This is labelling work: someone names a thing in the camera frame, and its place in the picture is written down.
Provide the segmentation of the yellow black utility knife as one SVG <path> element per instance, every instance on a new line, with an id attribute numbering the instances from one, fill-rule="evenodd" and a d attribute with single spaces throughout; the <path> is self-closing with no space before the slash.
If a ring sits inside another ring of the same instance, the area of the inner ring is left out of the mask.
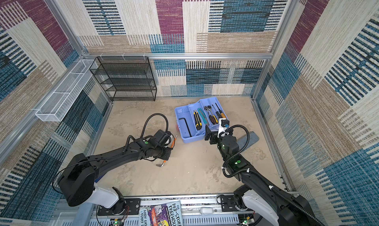
<path id="1" fill-rule="evenodd" d="M 202 129 L 202 123 L 201 123 L 199 113 L 197 111 L 194 111 L 193 115 L 194 115 L 194 119 L 195 119 L 196 130 L 199 131 Z"/>

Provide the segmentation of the red handled pliers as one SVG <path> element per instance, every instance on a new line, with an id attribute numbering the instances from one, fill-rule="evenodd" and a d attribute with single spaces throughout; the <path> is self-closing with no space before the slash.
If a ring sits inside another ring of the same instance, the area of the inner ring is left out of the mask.
<path id="1" fill-rule="evenodd" d="M 215 120 L 214 116 L 210 113 L 209 108 L 208 108 L 207 106 L 205 106 L 204 109 L 205 109 L 205 110 L 207 111 L 207 113 L 208 113 L 208 117 L 209 117 L 210 122 L 211 122 L 213 125 L 216 124 L 216 120 Z"/>

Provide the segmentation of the orange hex key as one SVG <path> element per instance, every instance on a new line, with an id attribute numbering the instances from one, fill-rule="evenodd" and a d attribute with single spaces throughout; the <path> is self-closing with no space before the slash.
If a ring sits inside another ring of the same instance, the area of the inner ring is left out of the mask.
<path id="1" fill-rule="evenodd" d="M 163 163 L 162 163 L 162 164 L 157 164 L 156 166 L 158 166 L 158 167 L 163 167 L 164 164 L 166 163 L 166 161 L 169 160 L 169 157 L 170 157 L 170 155 L 171 155 L 171 151 L 172 151 L 173 148 L 175 147 L 175 143 L 176 143 L 177 137 L 178 137 L 178 135 L 176 135 L 176 136 L 173 138 L 173 141 L 172 141 L 172 143 L 171 143 L 170 148 L 166 148 L 166 149 L 165 149 L 165 155 L 163 156 L 163 157 L 164 157 L 164 158 L 163 158 L 163 159 L 164 159 Z"/>

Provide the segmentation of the black yellow screwdriver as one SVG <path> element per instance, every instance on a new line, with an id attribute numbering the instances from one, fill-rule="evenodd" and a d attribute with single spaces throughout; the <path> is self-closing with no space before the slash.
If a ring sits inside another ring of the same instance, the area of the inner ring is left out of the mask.
<path id="1" fill-rule="evenodd" d="M 214 105 L 212 105 L 212 107 L 213 107 L 213 110 L 215 111 L 216 116 L 218 117 L 218 119 L 222 118 L 222 115 L 216 110 L 216 108 L 214 107 Z"/>

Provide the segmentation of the white and blue toolbox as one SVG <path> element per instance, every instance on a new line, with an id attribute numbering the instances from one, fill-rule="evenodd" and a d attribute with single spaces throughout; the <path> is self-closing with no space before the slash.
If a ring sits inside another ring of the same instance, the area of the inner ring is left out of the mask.
<path id="1" fill-rule="evenodd" d="M 225 111 L 217 97 L 200 99 L 196 103 L 175 108 L 177 127 L 185 144 L 203 140 L 206 128 L 218 131 Z"/>

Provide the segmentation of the teal utility knife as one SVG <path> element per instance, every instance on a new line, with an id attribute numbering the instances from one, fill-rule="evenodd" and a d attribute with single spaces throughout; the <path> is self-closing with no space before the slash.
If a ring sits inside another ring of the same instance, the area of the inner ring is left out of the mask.
<path id="1" fill-rule="evenodd" d="M 203 123 L 204 123 L 205 125 L 209 125 L 208 119 L 207 119 L 207 117 L 206 117 L 204 111 L 202 110 L 202 108 L 198 108 L 197 111 L 199 112 L 200 117 L 201 117 Z"/>

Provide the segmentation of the wooden handle screwdriver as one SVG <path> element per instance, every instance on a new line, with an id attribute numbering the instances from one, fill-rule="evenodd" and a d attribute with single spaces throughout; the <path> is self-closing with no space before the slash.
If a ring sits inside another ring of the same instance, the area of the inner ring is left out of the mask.
<path id="1" fill-rule="evenodd" d="M 217 103 L 216 103 L 216 106 L 217 106 L 217 109 L 218 109 L 218 112 L 219 112 L 220 116 L 221 116 L 222 118 L 226 118 L 225 114 L 224 114 L 223 111 L 219 108 L 219 106 L 217 105 Z"/>

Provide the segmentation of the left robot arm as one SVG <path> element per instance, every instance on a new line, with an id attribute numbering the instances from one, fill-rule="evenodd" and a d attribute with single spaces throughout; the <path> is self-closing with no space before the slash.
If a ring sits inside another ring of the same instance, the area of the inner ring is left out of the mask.
<path id="1" fill-rule="evenodd" d="M 102 188 L 96 180 L 109 171 L 138 160 L 168 160 L 172 149 L 168 146 L 172 133 L 165 128 L 155 135 L 146 136 L 144 132 L 139 138 L 127 137 L 126 144 L 118 149 L 92 156 L 78 154 L 72 158 L 61 176 L 58 186 L 70 207 L 83 203 L 92 203 L 111 209 L 116 206 L 124 208 L 124 197 L 117 188 Z"/>

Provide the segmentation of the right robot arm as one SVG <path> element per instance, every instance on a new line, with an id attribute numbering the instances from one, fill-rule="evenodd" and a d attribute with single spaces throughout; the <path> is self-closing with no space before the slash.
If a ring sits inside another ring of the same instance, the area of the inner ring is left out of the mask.
<path id="1" fill-rule="evenodd" d="M 323 225 L 307 199 L 277 187 L 242 156 L 250 143 L 250 132 L 245 126 L 228 125 L 220 127 L 219 131 L 211 131 L 206 126 L 204 139 L 217 146 L 224 161 L 223 175 L 243 183 L 234 192 L 237 210 L 254 210 L 273 226 Z"/>

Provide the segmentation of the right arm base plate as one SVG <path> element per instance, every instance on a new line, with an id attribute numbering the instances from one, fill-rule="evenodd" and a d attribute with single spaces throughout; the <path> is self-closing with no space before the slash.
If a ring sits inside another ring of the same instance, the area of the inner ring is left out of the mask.
<path id="1" fill-rule="evenodd" d="M 253 212 L 261 210 L 262 205 L 252 197 L 220 194 L 216 201 L 221 205 L 223 212 Z"/>

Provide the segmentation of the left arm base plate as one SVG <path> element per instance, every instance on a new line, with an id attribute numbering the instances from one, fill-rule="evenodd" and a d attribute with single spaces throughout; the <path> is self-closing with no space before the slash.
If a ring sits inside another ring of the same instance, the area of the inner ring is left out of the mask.
<path id="1" fill-rule="evenodd" d="M 118 201 L 110 209 L 100 206 L 97 210 L 98 216 L 126 216 L 138 215 L 141 205 L 140 198 L 126 198 Z"/>

